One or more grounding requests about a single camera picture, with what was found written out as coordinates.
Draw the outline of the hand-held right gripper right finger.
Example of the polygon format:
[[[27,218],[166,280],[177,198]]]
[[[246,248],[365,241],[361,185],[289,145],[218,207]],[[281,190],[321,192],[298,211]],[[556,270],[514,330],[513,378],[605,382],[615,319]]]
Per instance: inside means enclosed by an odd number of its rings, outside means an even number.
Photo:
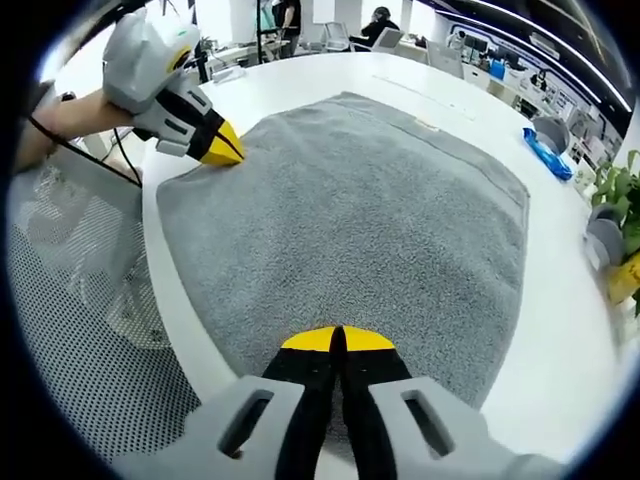
[[[341,329],[343,419],[362,479],[559,479],[562,464],[494,440],[483,415],[428,376],[412,376],[390,340]]]

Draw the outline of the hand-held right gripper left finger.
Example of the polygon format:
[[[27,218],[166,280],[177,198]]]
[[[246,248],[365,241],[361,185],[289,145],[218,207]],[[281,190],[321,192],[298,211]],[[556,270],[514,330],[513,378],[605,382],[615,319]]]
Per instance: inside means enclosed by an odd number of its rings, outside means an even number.
[[[334,328],[287,339],[261,376],[246,375],[190,414],[154,454],[117,461],[123,479],[311,479],[331,417]]]

